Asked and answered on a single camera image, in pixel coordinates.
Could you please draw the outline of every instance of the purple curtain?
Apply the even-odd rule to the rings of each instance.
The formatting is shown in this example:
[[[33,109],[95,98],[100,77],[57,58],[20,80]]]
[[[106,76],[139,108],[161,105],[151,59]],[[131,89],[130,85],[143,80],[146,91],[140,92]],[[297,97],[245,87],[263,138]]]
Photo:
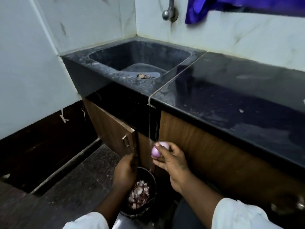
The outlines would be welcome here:
[[[222,10],[226,4],[285,13],[305,12],[305,0],[189,0],[185,23],[197,23],[209,10]]]

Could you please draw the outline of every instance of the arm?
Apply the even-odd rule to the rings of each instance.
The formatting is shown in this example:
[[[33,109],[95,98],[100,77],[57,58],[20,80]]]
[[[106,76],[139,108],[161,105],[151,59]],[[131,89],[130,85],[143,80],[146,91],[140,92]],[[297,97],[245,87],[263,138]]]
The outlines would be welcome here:
[[[120,206],[127,194],[135,186],[137,177],[137,156],[125,155],[114,170],[113,188],[104,201],[95,208],[106,219],[109,228],[112,228],[120,211]]]
[[[167,143],[173,153],[170,153],[157,142],[155,147],[164,156],[165,162],[160,162],[154,158],[154,164],[170,174],[170,182],[174,190],[185,198],[200,221],[208,229],[211,229],[214,210],[223,196],[191,173],[184,153],[177,145],[171,142]]]

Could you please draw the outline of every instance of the peeled purple onion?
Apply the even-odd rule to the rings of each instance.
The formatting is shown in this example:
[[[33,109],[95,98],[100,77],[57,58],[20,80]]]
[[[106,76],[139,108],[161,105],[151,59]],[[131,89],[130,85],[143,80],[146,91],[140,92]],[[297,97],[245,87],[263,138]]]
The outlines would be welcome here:
[[[170,149],[170,146],[169,144],[167,144],[166,142],[164,141],[159,141],[160,145],[164,146],[167,150]],[[161,153],[156,149],[155,146],[153,146],[152,148],[152,156],[155,157],[155,158],[158,158],[158,157],[161,157]]]

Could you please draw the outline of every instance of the person's left hand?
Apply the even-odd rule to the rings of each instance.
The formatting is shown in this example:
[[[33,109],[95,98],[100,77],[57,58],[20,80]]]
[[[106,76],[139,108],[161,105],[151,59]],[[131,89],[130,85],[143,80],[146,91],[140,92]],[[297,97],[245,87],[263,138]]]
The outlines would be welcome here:
[[[138,156],[136,154],[125,155],[117,164],[113,176],[113,188],[126,192],[135,186],[138,171]]]

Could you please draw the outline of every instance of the white sleeve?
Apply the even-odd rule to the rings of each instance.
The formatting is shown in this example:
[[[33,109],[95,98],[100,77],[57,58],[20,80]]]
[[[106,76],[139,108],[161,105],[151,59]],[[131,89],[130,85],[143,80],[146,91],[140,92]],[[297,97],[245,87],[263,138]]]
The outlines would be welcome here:
[[[258,206],[224,198],[215,208],[212,229],[281,229],[281,227],[270,222],[267,214]]]
[[[109,229],[109,227],[103,215],[91,212],[75,221],[66,223],[63,229]]]

